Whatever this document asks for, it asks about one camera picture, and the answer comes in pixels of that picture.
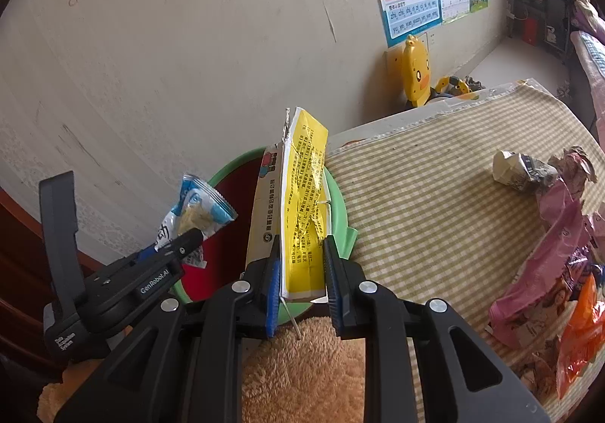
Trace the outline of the orange plastic wrapper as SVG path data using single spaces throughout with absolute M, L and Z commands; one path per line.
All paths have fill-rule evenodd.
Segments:
M 604 301 L 590 274 L 563 332 L 557 359 L 557 396 L 562 400 L 570 385 L 604 345 Z

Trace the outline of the blue white snack wrapper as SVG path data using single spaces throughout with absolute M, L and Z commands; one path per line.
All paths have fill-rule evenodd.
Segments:
M 158 228 L 154 249 L 158 251 L 191 228 L 199 228 L 207 240 L 237 216 L 236 210 L 214 187 L 196 175 L 185 174 L 178 200 Z

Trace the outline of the black shelf unit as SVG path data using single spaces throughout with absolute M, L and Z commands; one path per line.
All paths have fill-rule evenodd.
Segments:
M 563 63 L 569 56 L 574 0 L 507 0 L 507 36 L 544 49 Z

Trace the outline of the yellow duck toy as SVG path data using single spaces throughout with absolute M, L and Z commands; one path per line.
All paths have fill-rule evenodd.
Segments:
M 412 107 L 425 105 L 431 96 L 431 67 L 425 43 L 409 35 L 402 53 L 403 90 Z

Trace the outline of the pink plastic bag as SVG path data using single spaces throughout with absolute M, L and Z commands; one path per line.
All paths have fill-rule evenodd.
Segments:
M 595 167 L 581 147 L 569 147 L 545 163 L 559 177 L 535 191 L 544 235 L 489 309 L 487 332 L 513 349 L 530 345 L 565 312 L 589 267 L 604 262 L 604 207 L 586 215 L 582 196 L 597 183 Z

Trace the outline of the yellow white paper carton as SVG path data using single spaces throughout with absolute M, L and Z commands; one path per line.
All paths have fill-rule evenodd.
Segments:
M 282 138 L 265 148 L 251 214 L 246 262 L 278 247 L 278 290 L 287 301 L 325 293 L 323 240 L 331 234 L 324 163 L 328 130 L 308 111 L 286 114 Z

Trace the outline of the checkered yellow tablecloth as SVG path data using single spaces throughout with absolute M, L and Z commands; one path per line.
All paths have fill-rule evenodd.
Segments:
M 491 303 L 543 236 L 535 196 L 494 181 L 493 156 L 546 160 L 571 147 L 603 172 L 604 153 L 585 125 L 564 102 L 524 84 L 349 136 L 326 165 L 366 276 L 414 302 L 443 298 L 483 332 Z

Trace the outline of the orange plush seat cushion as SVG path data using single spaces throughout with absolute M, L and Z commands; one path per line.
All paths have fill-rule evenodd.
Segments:
M 244 422 L 361 422 L 365 342 L 341 340 L 326 316 L 253 348 L 242 368 Z

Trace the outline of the red green trash bin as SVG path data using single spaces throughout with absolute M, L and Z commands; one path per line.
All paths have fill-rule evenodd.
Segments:
M 209 299 L 218 288 L 238 280 L 243 273 L 256 181 L 264 152 L 264 147 L 258 147 L 242 154 L 209 179 L 209 184 L 235 208 L 238 217 L 202 244 L 205 267 L 183 265 L 185 273 L 172 287 L 173 295 L 181 302 Z M 338 254 L 343 259 L 349 259 L 358 232 L 347 222 L 343 195 L 327 169 L 325 176 L 331 198 L 332 232 Z M 326 305 L 319 301 L 288 303 L 289 312 L 297 321 L 309 316 L 327 316 L 326 313 L 318 313 L 322 306 Z

